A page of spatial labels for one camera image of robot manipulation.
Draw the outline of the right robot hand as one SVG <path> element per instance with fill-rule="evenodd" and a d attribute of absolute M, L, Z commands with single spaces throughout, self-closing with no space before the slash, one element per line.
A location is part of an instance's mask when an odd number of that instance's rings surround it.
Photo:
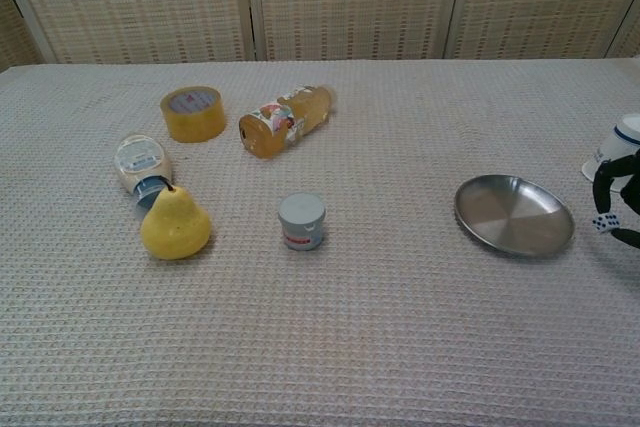
<path fill-rule="evenodd" d="M 622 228 L 618 217 L 611 211 L 610 189 L 616 178 L 629 176 L 629 181 L 620 190 L 623 202 L 636 214 L 639 213 L 639 151 L 600 164 L 592 184 L 593 200 L 597 216 L 592 220 L 599 233 L 610 233 L 612 237 L 634 248 L 639 248 L 639 232 Z"/>

